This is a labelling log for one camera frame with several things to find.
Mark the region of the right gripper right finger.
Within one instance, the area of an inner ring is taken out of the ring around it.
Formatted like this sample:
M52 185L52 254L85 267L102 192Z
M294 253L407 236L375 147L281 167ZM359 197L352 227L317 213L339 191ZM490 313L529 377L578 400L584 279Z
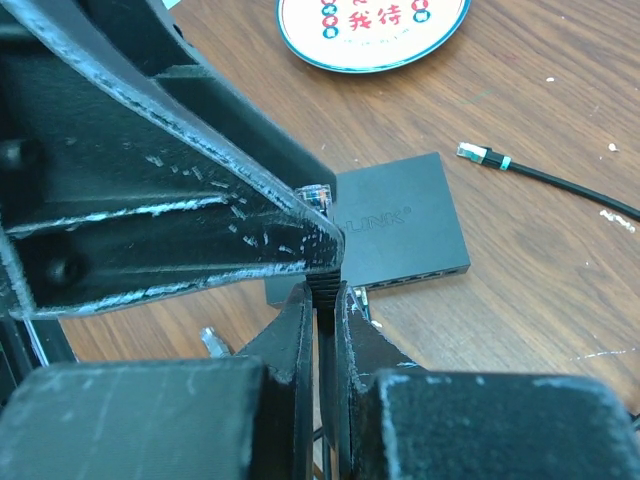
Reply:
M626 408L581 376L430 371L336 302L339 472L344 479L635 479Z

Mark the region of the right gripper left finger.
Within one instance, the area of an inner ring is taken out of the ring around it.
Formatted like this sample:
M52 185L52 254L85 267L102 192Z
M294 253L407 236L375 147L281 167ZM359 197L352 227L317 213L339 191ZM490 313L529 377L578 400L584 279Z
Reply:
M218 359L57 363L1 416L5 479L309 479L312 301Z

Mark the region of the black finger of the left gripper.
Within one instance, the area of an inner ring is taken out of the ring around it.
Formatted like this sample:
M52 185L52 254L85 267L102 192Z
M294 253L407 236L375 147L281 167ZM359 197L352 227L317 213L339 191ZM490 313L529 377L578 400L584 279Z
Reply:
M91 315L343 262L334 173L160 1L1 5L1 311Z

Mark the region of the black network switch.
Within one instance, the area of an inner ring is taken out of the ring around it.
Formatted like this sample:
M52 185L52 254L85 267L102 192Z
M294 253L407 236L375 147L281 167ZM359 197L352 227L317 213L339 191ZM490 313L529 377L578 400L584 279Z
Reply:
M471 265L440 155L337 175L342 279L376 290L463 274Z

